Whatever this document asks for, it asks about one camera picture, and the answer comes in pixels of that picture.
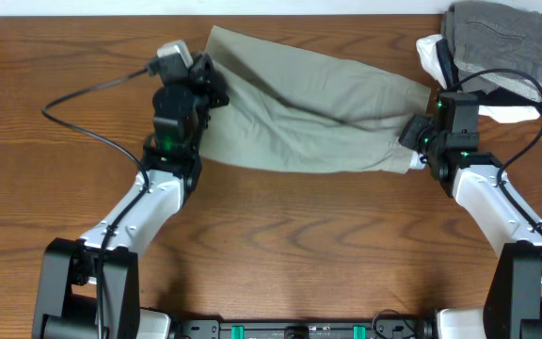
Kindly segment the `khaki green shorts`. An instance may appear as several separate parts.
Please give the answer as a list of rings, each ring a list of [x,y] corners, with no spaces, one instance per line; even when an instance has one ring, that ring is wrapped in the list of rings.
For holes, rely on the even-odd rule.
[[[302,173],[421,170],[398,137],[430,89],[352,60],[216,26],[205,47],[230,102],[211,112],[200,154],[223,164]]]

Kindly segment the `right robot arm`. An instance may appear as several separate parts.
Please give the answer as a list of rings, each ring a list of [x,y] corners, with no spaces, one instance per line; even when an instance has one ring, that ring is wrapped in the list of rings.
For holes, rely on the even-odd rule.
[[[415,115],[400,143],[420,155],[445,193],[476,222],[498,257],[484,305],[442,309],[420,338],[542,338],[542,218],[505,166],[478,149],[477,96],[442,92],[433,115]]]

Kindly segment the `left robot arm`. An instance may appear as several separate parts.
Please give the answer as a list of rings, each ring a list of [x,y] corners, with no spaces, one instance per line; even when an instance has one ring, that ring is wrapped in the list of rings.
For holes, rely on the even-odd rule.
[[[91,230],[45,249],[34,338],[169,338],[172,319],[143,309],[138,262],[162,226],[195,190],[199,146],[210,112],[230,99],[209,55],[174,48],[142,69],[163,86],[152,97],[154,131],[133,161],[135,181]]]

